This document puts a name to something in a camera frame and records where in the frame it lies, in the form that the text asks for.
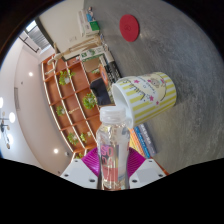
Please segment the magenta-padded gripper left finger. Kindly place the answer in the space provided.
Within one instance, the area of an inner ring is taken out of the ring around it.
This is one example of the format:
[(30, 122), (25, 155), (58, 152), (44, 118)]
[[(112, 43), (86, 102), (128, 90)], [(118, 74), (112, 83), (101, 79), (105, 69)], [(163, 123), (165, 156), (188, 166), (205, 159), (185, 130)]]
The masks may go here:
[(78, 186), (96, 189), (100, 175), (100, 162), (97, 149), (94, 148), (81, 159), (73, 159), (61, 174), (61, 178)]

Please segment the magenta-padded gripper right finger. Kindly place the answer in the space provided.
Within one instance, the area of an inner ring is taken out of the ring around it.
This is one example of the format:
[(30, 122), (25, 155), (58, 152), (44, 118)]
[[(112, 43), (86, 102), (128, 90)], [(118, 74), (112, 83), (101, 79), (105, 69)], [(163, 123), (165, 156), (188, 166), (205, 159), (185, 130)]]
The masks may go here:
[(141, 188), (166, 176), (165, 171), (154, 159), (146, 159), (130, 148), (127, 160), (129, 188)]

